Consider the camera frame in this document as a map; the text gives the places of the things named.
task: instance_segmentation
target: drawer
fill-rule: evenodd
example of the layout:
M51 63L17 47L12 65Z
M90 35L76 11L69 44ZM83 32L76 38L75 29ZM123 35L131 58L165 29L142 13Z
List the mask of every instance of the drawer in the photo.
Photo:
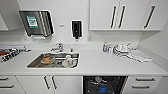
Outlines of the drawer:
M0 76L0 94L25 94L15 76Z
M123 92L129 94L152 93L161 79L162 77L128 77Z

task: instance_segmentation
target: drawer handle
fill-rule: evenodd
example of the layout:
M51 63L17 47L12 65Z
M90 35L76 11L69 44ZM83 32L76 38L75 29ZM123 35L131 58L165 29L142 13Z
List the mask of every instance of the drawer handle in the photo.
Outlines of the drawer handle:
M146 27L148 26L149 21L150 21L150 19L151 19L151 17L152 17L152 14L153 14L154 10L155 10L155 6L152 6L152 7L151 7L151 12L150 12L150 14L149 14L149 17L148 17L148 19L147 19L147 22L146 22L144 28L146 28Z
M152 79L138 79L138 78L136 78L136 81L155 81L155 79L154 78L152 78Z
M0 80L8 80L9 78L8 77L6 77L6 78L0 78Z
M54 88L57 89L57 86L56 86L55 81L54 81L54 76L52 77L52 81L53 81L53 84L54 84Z
M46 83L47 88L50 89L50 87L49 87L49 85L48 85L48 83L47 83L46 76L44 76L44 81L45 81L45 83Z
M125 6L123 6L123 10L122 10L122 14L121 14L121 18L120 18L120 24L119 24L119 28L121 27L122 24L122 20L123 20L123 16L124 16L124 11L125 11Z
M11 86L0 86L0 88L13 88L14 85L11 85Z
M135 89L149 89L150 87L149 86L132 86L132 88L135 88Z
M113 10L113 18L111 21L111 28L113 27L113 23L114 23L115 11L116 11L116 6L114 6L114 10Z

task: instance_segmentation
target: white wall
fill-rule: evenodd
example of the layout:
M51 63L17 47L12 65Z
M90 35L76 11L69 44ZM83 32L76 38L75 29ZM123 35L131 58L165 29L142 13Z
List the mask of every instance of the white wall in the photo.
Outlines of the white wall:
M133 31L89 31L89 0L18 0L21 10L49 10L54 34L45 40L28 37L24 30L0 32L0 42L55 44L57 42L76 43L72 37L71 21L82 20L83 37L78 43L131 43L139 42L141 32Z
M139 45L168 59L168 21L160 32L143 32Z

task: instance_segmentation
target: white towel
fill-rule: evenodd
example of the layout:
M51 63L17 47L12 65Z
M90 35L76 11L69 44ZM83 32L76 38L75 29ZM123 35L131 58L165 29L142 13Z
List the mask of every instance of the white towel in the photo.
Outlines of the white towel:
M148 55L144 54L140 50L130 51L127 57L134 59L136 61L139 61L139 62L151 62L152 61L152 59Z

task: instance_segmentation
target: faucet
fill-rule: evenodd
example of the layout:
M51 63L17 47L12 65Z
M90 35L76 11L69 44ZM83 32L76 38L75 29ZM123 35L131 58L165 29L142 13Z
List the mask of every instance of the faucet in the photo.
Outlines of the faucet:
M63 52L63 45L62 45L62 43L57 43L56 45L58 45L58 47L57 48L52 48L51 51L59 50L60 52Z

